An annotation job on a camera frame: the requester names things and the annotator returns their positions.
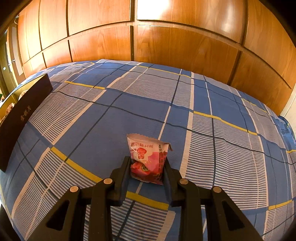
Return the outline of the wooden panelled headboard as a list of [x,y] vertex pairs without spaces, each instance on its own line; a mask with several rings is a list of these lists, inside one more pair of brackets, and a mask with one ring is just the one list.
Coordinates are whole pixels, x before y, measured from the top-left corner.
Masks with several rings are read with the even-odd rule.
[[31,1],[18,16],[25,76],[96,59],[182,68],[295,110],[295,45],[260,1]]

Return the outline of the wooden door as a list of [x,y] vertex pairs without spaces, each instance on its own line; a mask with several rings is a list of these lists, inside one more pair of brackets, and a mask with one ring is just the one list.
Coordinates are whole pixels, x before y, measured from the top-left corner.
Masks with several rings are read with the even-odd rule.
[[12,23],[1,36],[1,94],[8,96],[25,78],[18,41],[18,24]]

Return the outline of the pink snack packet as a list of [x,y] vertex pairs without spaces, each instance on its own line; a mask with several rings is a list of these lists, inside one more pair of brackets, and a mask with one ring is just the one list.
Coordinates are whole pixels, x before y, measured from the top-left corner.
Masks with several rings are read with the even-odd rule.
[[145,183],[162,185],[162,175],[171,144],[146,137],[138,133],[130,133],[127,143],[132,159],[131,177]]

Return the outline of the gold tin box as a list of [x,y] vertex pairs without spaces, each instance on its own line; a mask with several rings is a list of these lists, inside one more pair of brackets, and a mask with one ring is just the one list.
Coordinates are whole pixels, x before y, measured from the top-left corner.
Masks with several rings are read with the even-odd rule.
[[1,170],[6,171],[24,126],[52,92],[47,73],[17,86],[1,104]]

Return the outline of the blue plaid bed sheet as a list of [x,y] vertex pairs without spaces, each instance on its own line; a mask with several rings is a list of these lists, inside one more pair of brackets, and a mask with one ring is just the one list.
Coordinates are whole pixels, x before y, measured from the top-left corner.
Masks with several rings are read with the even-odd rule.
[[292,227],[295,131],[259,100],[191,71],[143,62],[60,64],[24,82],[45,73],[53,90],[1,171],[14,238],[28,240],[71,186],[109,177],[129,155],[130,133],[170,143],[171,167],[199,187],[220,186],[263,240],[281,240]]

